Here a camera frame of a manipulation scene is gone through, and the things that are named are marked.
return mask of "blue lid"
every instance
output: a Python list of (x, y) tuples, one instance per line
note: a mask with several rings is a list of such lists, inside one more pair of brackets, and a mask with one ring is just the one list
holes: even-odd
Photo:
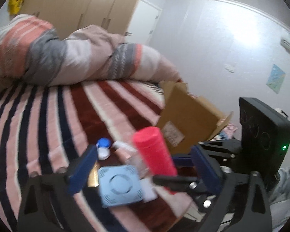
[(111, 146), (111, 141), (108, 138), (101, 138), (97, 142), (97, 148), (105, 147), (109, 148)]

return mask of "pink bottle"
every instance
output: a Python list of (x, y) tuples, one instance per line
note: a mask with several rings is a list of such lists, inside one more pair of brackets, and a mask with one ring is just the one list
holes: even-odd
[(177, 170), (158, 127), (150, 126), (141, 129), (133, 135), (132, 140), (154, 175), (177, 175)]

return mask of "white lid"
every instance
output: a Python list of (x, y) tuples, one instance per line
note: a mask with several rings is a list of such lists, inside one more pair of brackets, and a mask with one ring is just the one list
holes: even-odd
[(98, 157), (99, 160), (105, 160), (111, 155), (111, 151), (108, 148), (101, 147), (98, 148)]

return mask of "cabinet handle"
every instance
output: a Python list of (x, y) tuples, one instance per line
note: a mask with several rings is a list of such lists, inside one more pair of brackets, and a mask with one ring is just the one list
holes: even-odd
[(83, 16), (84, 16), (84, 13), (82, 13), (81, 16), (79, 17), (76, 30), (79, 30), (79, 28), (81, 27)]
[(107, 24), (106, 24), (106, 27), (105, 27), (105, 29), (106, 30), (108, 30), (108, 27), (109, 27), (109, 23), (111, 22), (111, 20), (109, 19), (108, 21), (107, 21)]
[(105, 24), (105, 20), (106, 20), (107, 18), (103, 18), (103, 21), (102, 21), (102, 24), (101, 24), (101, 27), (102, 28), (104, 28), (103, 26), (104, 26), (104, 24)]

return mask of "wardrobe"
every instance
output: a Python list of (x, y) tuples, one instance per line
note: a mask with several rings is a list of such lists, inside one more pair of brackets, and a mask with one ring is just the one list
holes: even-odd
[(95, 24), (125, 34), (138, 0), (24, 0), (21, 13), (51, 22), (61, 39)]

